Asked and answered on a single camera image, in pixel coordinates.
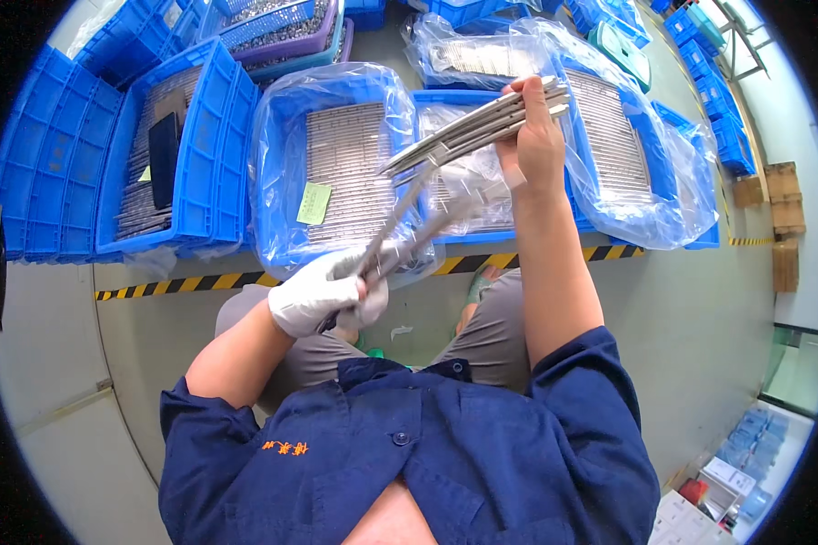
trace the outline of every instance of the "bare hand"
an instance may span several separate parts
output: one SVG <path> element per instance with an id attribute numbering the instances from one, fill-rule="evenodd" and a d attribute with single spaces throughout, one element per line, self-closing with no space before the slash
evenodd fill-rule
<path id="1" fill-rule="evenodd" d="M 564 190 L 564 134 L 560 126 L 551 120 L 545 103 L 543 81 L 539 76 L 519 79 L 506 85 L 503 94 L 522 93 L 527 109 L 527 123 L 518 131 L 516 138 L 498 140 L 497 156 L 507 183 L 515 177 L 528 182 L 528 188 L 537 191 Z"/>

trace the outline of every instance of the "cardboard box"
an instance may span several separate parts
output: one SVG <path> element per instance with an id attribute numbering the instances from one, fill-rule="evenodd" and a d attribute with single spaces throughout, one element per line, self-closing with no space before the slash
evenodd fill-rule
<path id="1" fill-rule="evenodd" d="M 796 178 L 796 163 L 776 163 L 763 168 L 767 176 L 770 202 L 801 201 L 800 182 Z"/>
<path id="2" fill-rule="evenodd" d="M 796 238 L 773 244 L 773 290 L 793 293 L 800 281 L 800 261 Z"/>
<path id="3" fill-rule="evenodd" d="M 754 207 L 763 202 L 763 187 L 759 176 L 745 176 L 733 183 L 733 205 Z"/>
<path id="4" fill-rule="evenodd" d="M 780 201 L 771 205 L 775 234 L 805 233 L 803 201 Z"/>

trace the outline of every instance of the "yellow and black hazard stripe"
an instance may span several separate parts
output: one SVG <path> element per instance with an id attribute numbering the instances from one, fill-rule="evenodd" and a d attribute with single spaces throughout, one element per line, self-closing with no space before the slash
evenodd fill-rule
<path id="1" fill-rule="evenodd" d="M 587 262 L 623 259 L 638 257 L 645 254 L 643 248 L 630 245 L 622 246 L 594 246 L 582 248 L 584 260 Z M 481 265 L 493 265 L 498 268 L 517 268 L 518 254 L 482 254 L 480 256 L 447 257 L 434 275 L 457 275 L 459 273 L 474 272 Z M 232 273 L 229 275 L 209 275 L 207 277 L 175 278 L 161 282 L 128 286 L 111 291 L 95 291 L 94 299 L 109 301 L 110 299 L 136 299 L 139 297 L 158 296 L 164 293 L 179 293 L 181 291 L 209 291 L 212 289 L 239 289 L 248 284 L 259 284 L 272 288 L 280 282 L 262 270 L 248 273 Z"/>
<path id="2" fill-rule="evenodd" d="M 772 236 L 764 238 L 732 238 L 729 240 L 731 246 L 763 246 L 764 244 L 772 244 L 775 242 Z"/>

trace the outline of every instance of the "metal bar bundle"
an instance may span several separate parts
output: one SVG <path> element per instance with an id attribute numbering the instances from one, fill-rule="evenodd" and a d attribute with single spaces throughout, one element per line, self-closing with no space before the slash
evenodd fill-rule
<path id="1" fill-rule="evenodd" d="M 618 88 L 581 71 L 566 72 L 597 165 L 600 199 L 653 202 L 642 144 L 624 115 Z"/>
<path id="2" fill-rule="evenodd" d="M 391 180 L 377 174 L 390 138 L 379 134 L 381 102 L 353 104 L 306 116 L 306 180 L 330 186 L 324 223 L 310 225 L 310 243 L 370 240 L 394 205 Z"/>
<path id="3" fill-rule="evenodd" d="M 566 85 L 554 76 L 547 76 L 543 78 L 543 89 L 549 115 L 557 117 L 569 111 Z M 498 139 L 514 136 L 524 126 L 525 115 L 521 93 L 503 95 L 406 147 L 388 159 L 379 171 L 393 178 L 429 157 L 434 157 L 436 165 L 442 167 Z M 398 180 L 396 185 L 401 183 L 404 181 Z"/>

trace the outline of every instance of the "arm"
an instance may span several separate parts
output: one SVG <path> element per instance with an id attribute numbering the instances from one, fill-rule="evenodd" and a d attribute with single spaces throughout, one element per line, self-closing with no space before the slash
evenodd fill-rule
<path id="1" fill-rule="evenodd" d="M 497 154 L 513 187 L 526 295 L 524 330 L 533 369 L 546 355 L 604 322 L 564 189 L 564 135 L 549 116 L 538 77 L 514 82 L 504 91 L 512 90 L 524 94 L 527 124 L 516 140 L 498 142 Z"/>
<path id="2" fill-rule="evenodd" d="M 185 374 L 188 391 L 236 409 L 251 406 L 295 340 L 276 324 L 265 299 L 197 355 Z"/>
<path id="3" fill-rule="evenodd" d="M 236 409 L 251 406 L 295 340 L 314 335 L 330 311 L 352 307 L 338 317 L 345 329 L 376 321 L 388 304 L 387 281 L 368 296 L 357 277 L 333 280 L 363 253 L 364 248 L 352 248 L 319 257 L 271 289 L 267 299 L 197 355 L 185 374 L 188 392 L 222 398 Z"/>

